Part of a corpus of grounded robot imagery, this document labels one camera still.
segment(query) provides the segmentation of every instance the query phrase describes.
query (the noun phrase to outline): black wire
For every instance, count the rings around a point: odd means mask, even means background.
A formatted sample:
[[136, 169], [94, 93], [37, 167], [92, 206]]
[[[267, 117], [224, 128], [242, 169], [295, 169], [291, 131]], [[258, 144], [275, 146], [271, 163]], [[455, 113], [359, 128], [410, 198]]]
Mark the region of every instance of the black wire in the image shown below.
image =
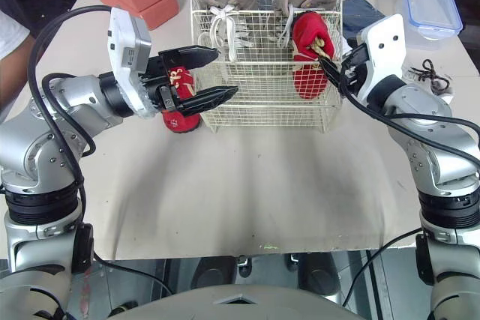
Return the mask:
[[402, 119], [402, 118], [411, 118], [411, 119], [422, 119], [422, 120], [433, 120], [439, 121], [444, 123], [453, 123], [463, 125], [465, 127], [469, 127], [470, 129], [474, 130], [478, 136], [478, 147], [480, 148], [480, 126], [475, 124], [472, 121], [468, 121], [462, 118], [452, 118], [449, 116], [437, 116], [437, 115], [424, 115], [424, 114], [393, 114], [393, 115], [386, 115], [389, 119]]
[[416, 234], [417, 232], [420, 232], [421, 230], [422, 230], [422, 228], [418, 228], [418, 229], [412, 230], [411, 232], [407, 232], [405, 234], [397, 236], [395, 239], [390, 240], [387, 244], [380, 247], [378, 249], [378, 251], [376, 253], [374, 253], [372, 255], [372, 257], [368, 259], [367, 262], [365, 262], [365, 265], [363, 265], [361, 267], [361, 269], [358, 271], [358, 273], [353, 278], [352, 285], [350, 286], [350, 289], [348, 291], [348, 294], [346, 295], [346, 298], [345, 298], [344, 303], [342, 304], [342, 307], [345, 307], [348, 304], [350, 298], [352, 297], [354, 286], [355, 286], [357, 280], [359, 279], [359, 277], [364, 273], [365, 270], [367, 270], [367, 268], [370, 266], [370, 264], [372, 262], [374, 262], [374, 260], [378, 256], [380, 256], [381, 253], [383, 253], [386, 249], [388, 249], [391, 245], [395, 244], [396, 242], [398, 242], [398, 241], [400, 241], [404, 238], [408, 238], [409, 236], [412, 236], [412, 235]]
[[46, 44], [48, 39], [53, 35], [53, 33], [58, 29], [58, 27], [65, 20], [83, 13], [91, 12], [91, 11], [110, 11], [110, 10], [111, 10], [111, 7], [107, 7], [105, 5], [92, 5], [88, 7], [79, 7], [78, 9], [74, 9], [69, 11], [68, 13], [64, 13], [60, 16], [57, 16], [54, 20], [50, 21], [45, 26], [45, 28], [43, 28], [40, 34], [37, 36], [37, 40], [35, 41], [34, 46], [32, 47], [32, 51], [30, 53], [30, 57], [28, 59], [28, 66], [27, 66], [27, 80], [29, 83], [28, 86], [30, 88], [31, 95], [35, 103], [37, 104], [38, 110], [42, 114], [43, 119], [45, 119], [45, 122], [49, 126], [50, 131], [53, 134], [54, 140], [57, 142], [58, 146], [64, 151], [64, 155], [65, 155], [65, 159], [67, 161], [68, 167], [72, 171], [72, 174], [75, 179], [75, 184], [78, 186], [80, 191], [80, 199], [82, 202], [82, 209], [83, 209], [82, 214], [85, 213], [85, 209], [86, 209], [86, 195], [85, 195], [85, 190], [83, 189], [82, 170], [78, 164], [77, 159], [75, 158], [74, 153], [70, 149], [70, 146], [68, 146], [67, 141], [63, 137], [62, 132], [60, 131], [58, 125], [53, 120], [53, 117], [49, 113], [48, 108], [41, 97], [40, 90], [38, 89], [35, 68], [37, 64], [37, 59], [40, 55], [41, 50], [44, 47], [44, 44]]
[[55, 295], [49, 293], [49, 292], [46, 291], [46, 290], [37, 289], [37, 288], [30, 288], [30, 291], [31, 291], [31, 292], [38, 292], [38, 293], [40, 293], [40, 294], [46, 295], [47, 297], [49, 297], [50, 299], [52, 299], [53, 301], [55, 301], [55, 303], [57, 304], [57, 307], [58, 307], [58, 308], [60, 309], [60, 311], [61, 311], [61, 315], [62, 315], [62, 316], [65, 316], [65, 315], [66, 315], [66, 312], [63, 310], [62, 305], [60, 304], [60, 301], [55, 297]]
[[84, 138], [84, 140], [87, 142], [88, 150], [82, 154], [82, 157], [87, 157], [95, 153], [95, 150], [97, 149], [97, 146], [95, 145], [93, 138], [86, 132], [86, 130], [80, 124], [78, 124], [75, 121], [75, 119], [73, 119], [70, 116], [70, 114], [68, 114], [62, 108], [62, 106], [59, 104], [59, 102], [55, 98], [55, 95], [52, 93], [52, 90], [50, 89], [50, 82], [52, 80], [58, 79], [58, 78], [74, 78], [74, 77], [75, 77], [74, 75], [66, 74], [66, 73], [48, 74], [42, 79], [42, 89], [45, 94], [45, 98], [49, 101], [52, 108], [54, 108], [54, 110], [58, 114], [60, 114], [63, 117], [63, 119], [66, 120], [66, 122], [69, 123], [72, 126], [72, 128], [75, 129], [78, 132], [78, 134], [82, 138]]
[[[353, 57], [355, 55], [354, 52], [358, 52], [360, 50], [362, 50], [361, 47], [358, 47], [358, 48], [355, 48], [352, 53], [350, 54], [349, 58], [350, 57]], [[440, 144], [439, 142], [435, 142], [433, 140], [430, 140], [428, 138], [425, 138], [421, 135], [418, 135], [417, 133], [414, 133], [413, 131], [395, 123], [394, 121], [390, 120], [389, 118], [387, 118], [386, 116], [382, 115], [382, 114], [379, 114], [378, 112], [375, 112], [373, 111], [372, 109], [364, 106], [363, 104], [361, 104], [358, 100], [355, 99], [355, 97], [353, 97], [352, 93], [349, 91], [348, 89], [348, 86], [347, 86], [347, 78], [345, 77], [345, 72], [347, 70], [347, 65], [346, 64], [349, 64], [348, 62], [348, 59], [347, 61], [345, 61], [343, 64], [342, 64], [342, 68], [341, 68], [341, 71], [340, 71], [340, 91], [345, 94], [346, 98], [348, 99], [348, 101], [357, 109], [361, 110], [362, 112], [364, 112], [365, 114], [369, 115], [370, 117], [378, 120], [378, 121], [381, 121], [382, 123], [384, 123], [386, 126], [388, 127], [391, 127], [415, 140], [418, 140], [419, 142], [423, 142], [424, 144], [426, 145], [429, 145], [431, 146], [432, 148], [437, 148], [439, 150], [442, 150], [442, 151], [446, 151], [448, 153], [451, 153], [453, 155], [457, 155], [459, 157], [462, 157], [463, 159], [465, 160], [468, 160], [468, 161], [471, 161], [472, 163], [476, 164], [477, 167], [480, 168], [480, 159], [466, 153], [465, 151], [461, 151], [461, 150], [458, 150], [456, 148], [453, 148], [451, 146], [447, 146], [447, 145], [444, 145], [444, 144]]]
[[164, 288], [165, 292], [169, 296], [173, 295], [172, 290], [162, 280], [158, 279], [157, 277], [155, 277], [151, 274], [144, 273], [143, 271], [139, 271], [139, 270], [135, 270], [135, 269], [126, 268], [124, 266], [120, 266], [120, 265], [117, 265], [117, 264], [112, 264], [111, 262], [106, 262], [100, 256], [98, 256], [98, 254], [95, 253], [95, 252], [93, 253], [93, 257], [94, 257], [95, 260], [97, 260], [97, 262], [99, 262], [103, 266], [107, 266], [108, 268], [112, 268], [112, 269], [116, 269], [116, 270], [120, 270], [120, 271], [126, 271], [128, 273], [140, 275], [140, 276], [143, 276], [143, 277], [148, 277], [149, 279], [158, 283], [158, 285], [160, 285], [162, 288]]

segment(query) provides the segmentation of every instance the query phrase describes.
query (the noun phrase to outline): person's arm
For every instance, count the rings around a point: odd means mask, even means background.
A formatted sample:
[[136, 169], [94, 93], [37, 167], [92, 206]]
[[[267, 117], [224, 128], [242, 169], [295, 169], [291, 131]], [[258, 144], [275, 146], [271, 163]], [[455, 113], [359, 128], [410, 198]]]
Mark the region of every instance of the person's arm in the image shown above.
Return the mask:
[[13, 52], [0, 60], [0, 111], [22, 91], [27, 80], [27, 62], [35, 39], [29, 35]]

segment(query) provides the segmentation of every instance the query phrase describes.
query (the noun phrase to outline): plastic food container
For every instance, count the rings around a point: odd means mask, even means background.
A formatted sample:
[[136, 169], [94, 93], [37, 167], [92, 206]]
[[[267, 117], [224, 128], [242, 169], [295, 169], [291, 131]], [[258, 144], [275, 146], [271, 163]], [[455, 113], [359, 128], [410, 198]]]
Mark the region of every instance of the plastic food container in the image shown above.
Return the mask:
[[455, 0], [399, 0], [397, 8], [408, 47], [438, 49], [463, 28]]

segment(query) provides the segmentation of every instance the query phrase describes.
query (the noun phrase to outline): blue cloth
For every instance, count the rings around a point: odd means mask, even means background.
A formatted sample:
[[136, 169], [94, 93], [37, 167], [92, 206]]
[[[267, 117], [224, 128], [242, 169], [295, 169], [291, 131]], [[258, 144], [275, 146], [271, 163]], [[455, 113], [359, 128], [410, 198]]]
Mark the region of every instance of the blue cloth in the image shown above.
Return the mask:
[[343, 36], [348, 40], [385, 15], [366, 0], [344, 0], [343, 17]]

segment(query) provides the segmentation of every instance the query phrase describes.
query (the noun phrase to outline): tangled black cord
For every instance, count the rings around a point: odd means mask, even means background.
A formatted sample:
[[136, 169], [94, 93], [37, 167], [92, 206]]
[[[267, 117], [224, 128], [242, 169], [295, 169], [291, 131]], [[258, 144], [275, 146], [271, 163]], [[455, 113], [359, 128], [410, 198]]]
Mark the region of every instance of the tangled black cord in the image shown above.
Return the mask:
[[[425, 59], [423, 63], [421, 63], [421, 65], [424, 70], [417, 69], [416, 67], [411, 67], [409, 70], [410, 73], [414, 73], [418, 76], [419, 82], [425, 82], [426, 80], [430, 80], [430, 88], [434, 94], [442, 93], [449, 88], [450, 80], [437, 74], [437, 72], [435, 71], [434, 63], [430, 59]], [[446, 85], [444, 87], [441, 87], [438, 80], [444, 81]]]

